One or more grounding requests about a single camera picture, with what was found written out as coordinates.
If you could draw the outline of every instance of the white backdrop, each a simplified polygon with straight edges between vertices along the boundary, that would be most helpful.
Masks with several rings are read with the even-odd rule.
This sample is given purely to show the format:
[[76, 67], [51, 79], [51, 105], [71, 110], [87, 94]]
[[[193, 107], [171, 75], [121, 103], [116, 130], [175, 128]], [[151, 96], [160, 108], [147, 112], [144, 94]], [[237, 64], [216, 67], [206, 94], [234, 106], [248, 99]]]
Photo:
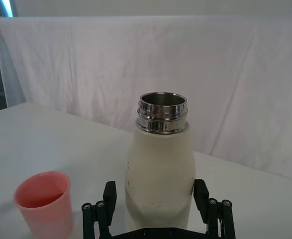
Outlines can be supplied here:
[[292, 17], [0, 18], [0, 67], [8, 106], [125, 130], [182, 94], [194, 150], [292, 178]]

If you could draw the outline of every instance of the plastic cup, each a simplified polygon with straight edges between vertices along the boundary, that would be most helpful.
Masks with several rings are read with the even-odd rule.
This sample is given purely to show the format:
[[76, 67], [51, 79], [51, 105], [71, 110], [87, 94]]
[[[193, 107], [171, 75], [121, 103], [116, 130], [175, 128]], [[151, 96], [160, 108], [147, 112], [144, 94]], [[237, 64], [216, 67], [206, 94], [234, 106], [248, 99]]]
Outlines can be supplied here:
[[61, 172], [36, 174], [15, 191], [14, 201], [36, 239], [66, 239], [73, 229], [71, 180]]

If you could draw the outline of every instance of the white bottle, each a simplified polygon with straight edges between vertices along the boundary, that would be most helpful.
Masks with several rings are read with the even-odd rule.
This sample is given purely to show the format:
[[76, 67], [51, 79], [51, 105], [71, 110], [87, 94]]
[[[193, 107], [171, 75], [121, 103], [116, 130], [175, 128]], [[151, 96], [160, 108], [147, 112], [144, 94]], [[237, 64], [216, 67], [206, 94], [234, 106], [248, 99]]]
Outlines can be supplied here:
[[187, 100], [172, 93], [140, 97], [125, 178], [126, 229], [186, 229], [195, 179]]

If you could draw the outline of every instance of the stainless steel rim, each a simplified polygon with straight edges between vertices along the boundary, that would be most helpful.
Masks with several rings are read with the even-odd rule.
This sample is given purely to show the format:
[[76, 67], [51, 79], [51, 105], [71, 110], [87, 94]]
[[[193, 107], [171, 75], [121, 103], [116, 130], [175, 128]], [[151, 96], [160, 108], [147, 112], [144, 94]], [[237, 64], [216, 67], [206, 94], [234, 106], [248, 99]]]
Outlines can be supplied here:
[[185, 130], [187, 99], [168, 92], [151, 92], [139, 99], [137, 126], [143, 131], [172, 134]]

